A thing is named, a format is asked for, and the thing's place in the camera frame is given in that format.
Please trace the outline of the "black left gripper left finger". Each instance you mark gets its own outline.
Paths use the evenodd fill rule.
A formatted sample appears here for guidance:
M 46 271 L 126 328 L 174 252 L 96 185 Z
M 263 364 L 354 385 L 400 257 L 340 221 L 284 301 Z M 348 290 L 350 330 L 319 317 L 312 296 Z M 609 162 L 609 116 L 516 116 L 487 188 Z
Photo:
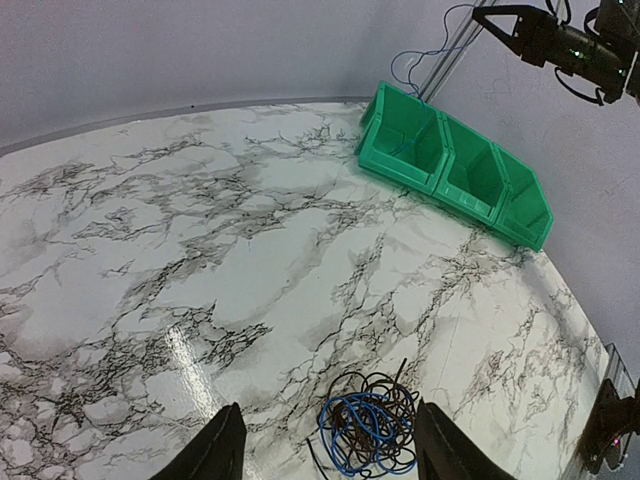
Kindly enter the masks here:
M 240 480 L 246 435 L 239 405 L 226 405 L 151 480 Z

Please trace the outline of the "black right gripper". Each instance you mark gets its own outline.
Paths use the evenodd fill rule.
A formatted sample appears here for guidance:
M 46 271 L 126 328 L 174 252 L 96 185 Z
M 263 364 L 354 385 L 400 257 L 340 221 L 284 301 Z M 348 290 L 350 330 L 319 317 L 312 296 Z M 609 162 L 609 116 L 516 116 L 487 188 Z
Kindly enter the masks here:
M 515 17 L 514 32 L 507 34 L 491 17 Z M 523 61 L 542 67 L 590 65 L 624 68 L 625 50 L 595 32 L 562 24 L 551 14 L 531 5 L 491 5 L 473 9 L 472 19 Z

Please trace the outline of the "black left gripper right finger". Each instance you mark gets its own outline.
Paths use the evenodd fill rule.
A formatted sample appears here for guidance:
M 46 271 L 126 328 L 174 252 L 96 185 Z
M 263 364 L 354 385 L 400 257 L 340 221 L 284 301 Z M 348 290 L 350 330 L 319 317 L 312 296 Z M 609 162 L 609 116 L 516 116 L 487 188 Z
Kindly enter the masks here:
M 433 402 L 419 401 L 415 450 L 420 480 L 515 480 Z

